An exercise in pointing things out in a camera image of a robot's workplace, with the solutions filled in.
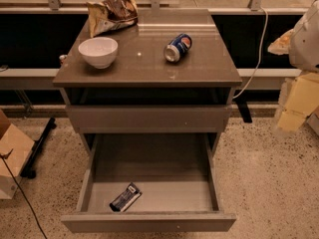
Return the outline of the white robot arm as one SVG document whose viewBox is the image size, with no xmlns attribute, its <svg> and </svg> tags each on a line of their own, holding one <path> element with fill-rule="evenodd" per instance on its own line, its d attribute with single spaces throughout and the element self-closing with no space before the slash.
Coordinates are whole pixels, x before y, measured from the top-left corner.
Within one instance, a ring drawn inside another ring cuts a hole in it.
<svg viewBox="0 0 319 239">
<path fill-rule="evenodd" d="M 277 113 L 278 128 L 296 131 L 319 107 L 319 0 L 293 29 L 270 44 L 268 52 L 287 54 L 290 64 L 301 70 L 297 78 L 283 85 Z"/>
</svg>

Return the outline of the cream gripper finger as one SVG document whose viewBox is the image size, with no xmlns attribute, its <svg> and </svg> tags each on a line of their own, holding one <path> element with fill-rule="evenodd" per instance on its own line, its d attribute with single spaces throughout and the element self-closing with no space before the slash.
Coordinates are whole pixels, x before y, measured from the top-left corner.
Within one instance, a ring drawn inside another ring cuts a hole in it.
<svg viewBox="0 0 319 239">
<path fill-rule="evenodd" d="M 287 55 L 289 53 L 290 39 L 293 34 L 293 30 L 288 30 L 272 42 L 267 51 L 274 55 Z"/>
<path fill-rule="evenodd" d="M 302 74 L 287 81 L 279 103 L 282 110 L 277 126 L 284 131 L 296 131 L 319 107 L 319 74 Z"/>
</svg>

